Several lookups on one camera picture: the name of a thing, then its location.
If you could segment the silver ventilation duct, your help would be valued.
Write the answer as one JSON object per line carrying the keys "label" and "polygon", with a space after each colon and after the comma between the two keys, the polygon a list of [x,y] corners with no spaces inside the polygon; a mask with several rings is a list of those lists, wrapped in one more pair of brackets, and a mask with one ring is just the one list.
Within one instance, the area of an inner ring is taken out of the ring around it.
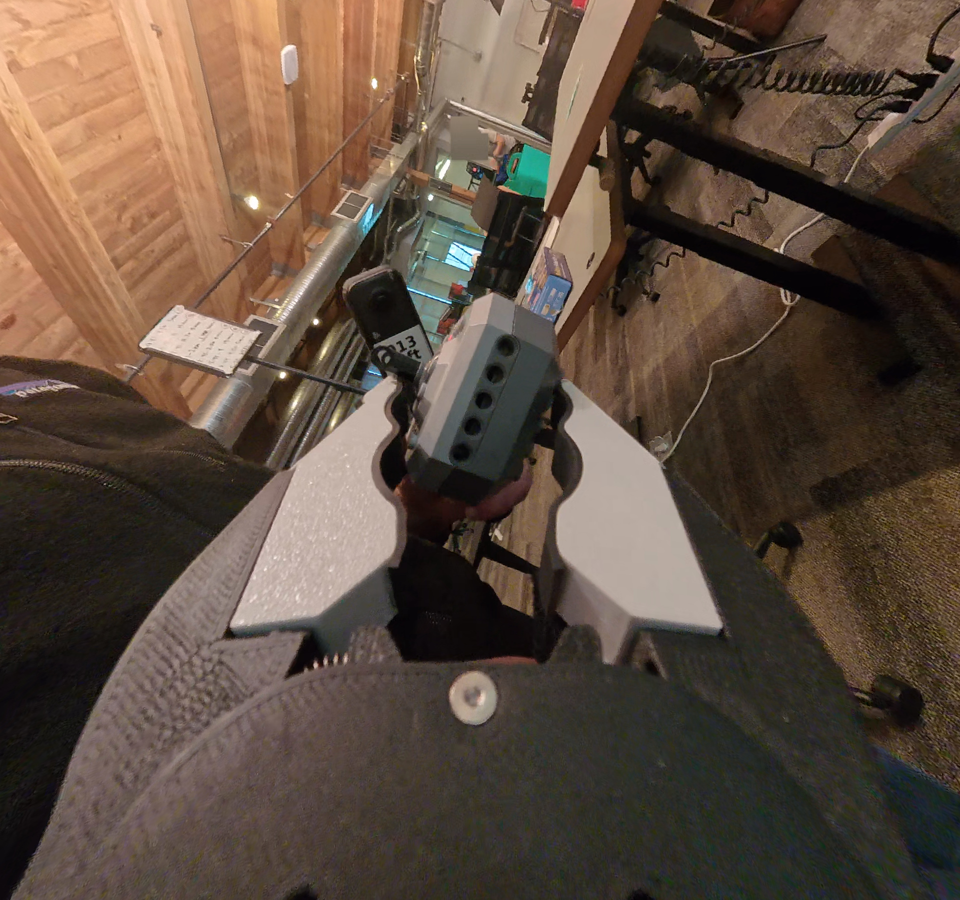
{"label": "silver ventilation duct", "polygon": [[[377,223],[391,194],[405,174],[406,165],[419,145],[416,133],[394,144],[358,194],[367,205],[354,219],[336,220],[304,268],[283,295],[270,321],[277,330],[270,336],[264,358],[284,367],[316,312],[334,293],[336,284],[354,258],[366,235]],[[234,446],[275,381],[263,366],[246,366],[232,378],[219,380],[190,426],[204,430],[227,448]]]}

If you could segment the person's left hand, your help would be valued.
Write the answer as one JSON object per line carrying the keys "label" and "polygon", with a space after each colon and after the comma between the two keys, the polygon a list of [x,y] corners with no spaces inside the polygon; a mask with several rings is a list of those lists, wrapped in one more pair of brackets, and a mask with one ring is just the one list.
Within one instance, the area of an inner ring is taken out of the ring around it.
{"label": "person's left hand", "polygon": [[423,537],[446,536],[463,520],[498,520],[510,513],[529,494],[533,470],[525,465],[522,474],[477,504],[468,504],[415,485],[406,476],[393,491],[407,515],[411,534]]}

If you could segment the black chair base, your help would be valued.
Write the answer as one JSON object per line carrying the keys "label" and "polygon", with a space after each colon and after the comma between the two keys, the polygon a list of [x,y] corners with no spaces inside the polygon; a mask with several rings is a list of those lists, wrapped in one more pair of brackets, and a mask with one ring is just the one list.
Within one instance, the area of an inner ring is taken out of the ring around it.
{"label": "black chair base", "polygon": [[[763,560],[771,547],[787,552],[798,550],[804,538],[796,524],[781,520],[768,527],[753,546],[755,555]],[[856,703],[862,718],[900,729],[912,729],[921,721],[925,699],[918,688],[888,674],[876,675],[866,688],[846,685],[846,691]]]}

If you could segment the blue robot kit box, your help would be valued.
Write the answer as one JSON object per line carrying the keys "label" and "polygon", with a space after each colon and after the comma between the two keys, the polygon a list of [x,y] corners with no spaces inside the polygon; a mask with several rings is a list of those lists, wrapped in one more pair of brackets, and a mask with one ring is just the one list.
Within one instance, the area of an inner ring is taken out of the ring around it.
{"label": "blue robot kit box", "polygon": [[565,255],[551,247],[545,247],[537,257],[520,305],[556,322],[572,289],[570,267]]}

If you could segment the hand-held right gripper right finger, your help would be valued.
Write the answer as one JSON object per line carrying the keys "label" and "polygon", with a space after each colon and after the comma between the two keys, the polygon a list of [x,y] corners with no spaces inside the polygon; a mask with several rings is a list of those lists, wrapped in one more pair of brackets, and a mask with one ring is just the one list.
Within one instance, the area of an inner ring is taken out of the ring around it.
{"label": "hand-held right gripper right finger", "polygon": [[661,464],[572,382],[557,393],[550,606],[570,627],[592,628],[603,658],[627,658],[642,631],[720,634]]}

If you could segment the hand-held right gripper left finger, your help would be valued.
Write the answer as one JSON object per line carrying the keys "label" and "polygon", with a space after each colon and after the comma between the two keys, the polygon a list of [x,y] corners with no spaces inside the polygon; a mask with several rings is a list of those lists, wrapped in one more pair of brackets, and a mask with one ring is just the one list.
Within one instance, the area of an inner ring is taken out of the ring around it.
{"label": "hand-held right gripper left finger", "polygon": [[396,379],[296,462],[230,622],[236,637],[305,631],[349,642],[395,616],[390,570],[406,544],[406,514],[381,470],[401,433]]}

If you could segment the black table frame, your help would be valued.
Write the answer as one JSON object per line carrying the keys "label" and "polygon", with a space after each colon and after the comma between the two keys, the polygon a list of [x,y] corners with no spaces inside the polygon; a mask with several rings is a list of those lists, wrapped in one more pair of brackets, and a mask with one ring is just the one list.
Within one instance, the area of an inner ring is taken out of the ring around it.
{"label": "black table frame", "polygon": [[[760,51],[706,57],[669,49],[649,33],[638,52],[630,76],[612,114],[618,149],[629,164],[622,179],[623,219],[633,230],[613,282],[607,290],[611,309],[623,317],[621,303],[625,286],[640,279],[642,294],[652,301],[648,270],[636,270],[644,250],[655,240],[674,247],[666,259],[655,264],[665,269],[675,258],[693,251],[729,270],[777,287],[787,307],[799,299],[858,318],[882,317],[866,288],[837,274],[814,270],[787,256],[787,246],[824,219],[841,222],[862,234],[898,249],[929,259],[949,271],[958,271],[958,233],[894,203],[858,193],[850,186],[858,165],[870,151],[891,141],[907,126],[922,125],[939,116],[958,94],[958,57],[936,52],[943,29],[958,16],[949,13],[932,32],[920,72],[899,68],[880,70],[789,69],[777,62],[788,49],[813,46],[823,36]],[[856,127],[840,144],[818,147],[808,166],[721,135],[699,125],[690,112],[674,106],[658,107],[637,97],[637,81],[653,71],[670,81],[695,88],[699,97],[730,97],[740,90],[822,98],[852,98],[861,101]],[[650,186],[660,183],[649,174],[646,161],[652,142],[709,165],[715,173],[726,172],[749,181],[760,190],[734,211],[729,220],[713,226],[695,221],[673,209],[638,200],[632,194],[631,173],[640,171]],[[735,234],[738,217],[748,218],[755,206],[766,205],[771,195],[786,198],[814,211],[814,216],[787,235],[778,249],[754,244]]]}

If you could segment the grey remote controller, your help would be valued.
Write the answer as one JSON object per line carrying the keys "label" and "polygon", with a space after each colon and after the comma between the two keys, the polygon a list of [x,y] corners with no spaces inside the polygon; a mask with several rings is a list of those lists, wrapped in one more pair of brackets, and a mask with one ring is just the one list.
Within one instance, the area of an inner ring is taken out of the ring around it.
{"label": "grey remote controller", "polygon": [[418,380],[406,469],[476,506],[517,480],[561,381],[550,321],[500,294],[468,307]]}

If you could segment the white grid panel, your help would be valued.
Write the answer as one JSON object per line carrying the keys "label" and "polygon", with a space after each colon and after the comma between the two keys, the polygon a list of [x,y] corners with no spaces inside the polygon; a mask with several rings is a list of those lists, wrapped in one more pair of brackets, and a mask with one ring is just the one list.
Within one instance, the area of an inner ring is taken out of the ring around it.
{"label": "white grid panel", "polygon": [[140,340],[138,349],[145,355],[226,378],[234,375],[259,337],[255,328],[176,305]]}

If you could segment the person's left forearm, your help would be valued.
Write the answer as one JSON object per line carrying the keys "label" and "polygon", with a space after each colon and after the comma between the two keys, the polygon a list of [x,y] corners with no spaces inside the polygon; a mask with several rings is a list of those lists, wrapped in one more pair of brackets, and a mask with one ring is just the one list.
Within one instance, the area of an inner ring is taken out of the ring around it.
{"label": "person's left forearm", "polygon": [[504,605],[462,556],[445,545],[452,523],[412,515],[399,565],[390,571],[395,614],[388,630],[408,662],[535,664],[535,620]]}

